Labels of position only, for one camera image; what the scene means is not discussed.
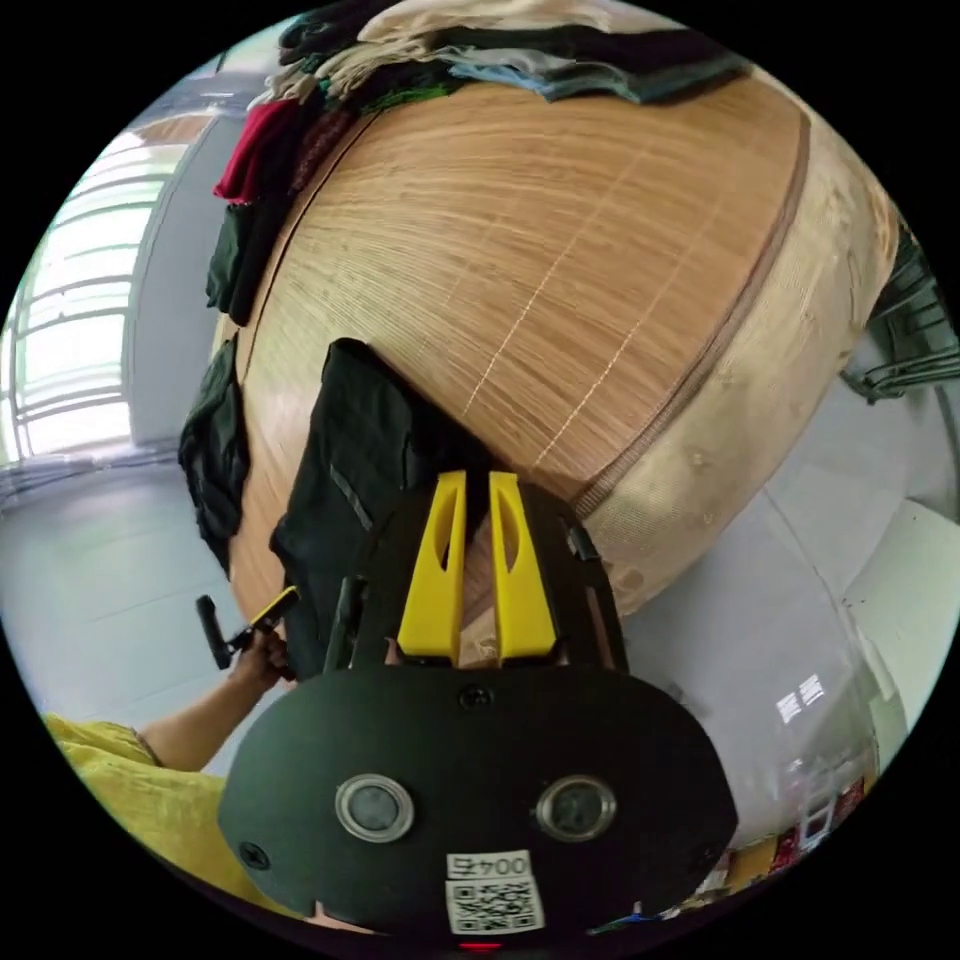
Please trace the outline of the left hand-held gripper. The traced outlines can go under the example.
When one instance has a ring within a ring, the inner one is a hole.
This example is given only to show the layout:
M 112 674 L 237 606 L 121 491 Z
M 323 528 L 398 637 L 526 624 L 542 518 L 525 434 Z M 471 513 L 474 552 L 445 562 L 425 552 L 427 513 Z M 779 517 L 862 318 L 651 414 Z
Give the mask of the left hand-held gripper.
M 224 651 L 239 654 L 248 649 L 254 640 L 276 632 L 279 624 L 293 609 L 299 600 L 296 587 L 283 589 L 263 610 L 261 610 L 243 629 L 224 641 Z

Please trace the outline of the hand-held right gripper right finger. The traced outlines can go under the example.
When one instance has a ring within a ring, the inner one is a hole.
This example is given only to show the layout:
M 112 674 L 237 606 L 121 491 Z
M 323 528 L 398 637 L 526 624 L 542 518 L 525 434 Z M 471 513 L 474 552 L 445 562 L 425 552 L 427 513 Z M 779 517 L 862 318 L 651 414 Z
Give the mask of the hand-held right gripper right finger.
M 518 477 L 489 476 L 491 569 L 502 668 L 553 655 L 556 633 Z

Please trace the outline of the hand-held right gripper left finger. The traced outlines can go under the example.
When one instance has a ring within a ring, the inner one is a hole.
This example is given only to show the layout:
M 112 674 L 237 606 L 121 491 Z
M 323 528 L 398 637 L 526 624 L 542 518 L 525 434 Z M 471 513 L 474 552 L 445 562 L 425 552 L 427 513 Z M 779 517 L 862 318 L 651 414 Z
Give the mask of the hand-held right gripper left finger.
M 456 667 L 464 598 L 467 475 L 442 473 L 428 504 L 396 642 L 404 657 Z

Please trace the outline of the person's left hand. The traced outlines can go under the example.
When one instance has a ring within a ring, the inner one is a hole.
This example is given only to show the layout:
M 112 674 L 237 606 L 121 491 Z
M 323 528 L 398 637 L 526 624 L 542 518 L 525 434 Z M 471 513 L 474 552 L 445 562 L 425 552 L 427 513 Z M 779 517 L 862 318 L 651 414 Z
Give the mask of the person's left hand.
M 257 699 L 281 680 L 289 680 L 288 648 L 276 631 L 258 631 L 236 655 L 228 674 L 229 681 Z

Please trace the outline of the person's right hand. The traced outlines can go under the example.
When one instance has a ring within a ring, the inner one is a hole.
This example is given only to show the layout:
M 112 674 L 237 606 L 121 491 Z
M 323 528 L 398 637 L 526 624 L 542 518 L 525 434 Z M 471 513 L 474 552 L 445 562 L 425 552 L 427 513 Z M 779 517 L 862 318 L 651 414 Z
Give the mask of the person's right hand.
M 328 929 L 342 930 L 362 935 L 377 935 L 376 931 L 369 929 L 368 927 L 347 922 L 330 915 L 320 903 L 315 905 L 314 913 L 307 919 L 307 921 L 314 925 Z

